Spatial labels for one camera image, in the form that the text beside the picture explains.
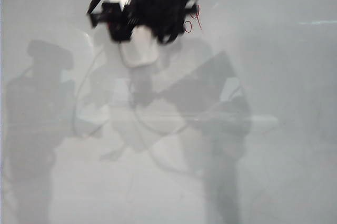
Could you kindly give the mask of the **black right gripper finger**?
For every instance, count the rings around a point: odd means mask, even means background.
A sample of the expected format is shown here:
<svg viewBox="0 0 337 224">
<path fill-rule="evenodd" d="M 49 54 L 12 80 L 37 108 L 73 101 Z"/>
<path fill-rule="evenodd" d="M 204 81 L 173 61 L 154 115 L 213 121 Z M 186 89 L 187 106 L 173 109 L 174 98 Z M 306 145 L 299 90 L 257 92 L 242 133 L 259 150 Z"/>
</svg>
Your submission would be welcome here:
<svg viewBox="0 0 337 224">
<path fill-rule="evenodd" d="M 155 34 L 160 44 L 169 44 L 174 42 L 177 37 L 184 33 L 184 23 L 157 23 Z"/>
<path fill-rule="evenodd" d="M 114 42 L 129 42 L 133 29 L 137 26 L 137 17 L 129 5 L 123 7 L 119 2 L 105 1 L 101 5 L 100 12 L 94 12 L 94 7 L 87 10 L 92 28 L 105 23 L 111 40 Z"/>
</svg>

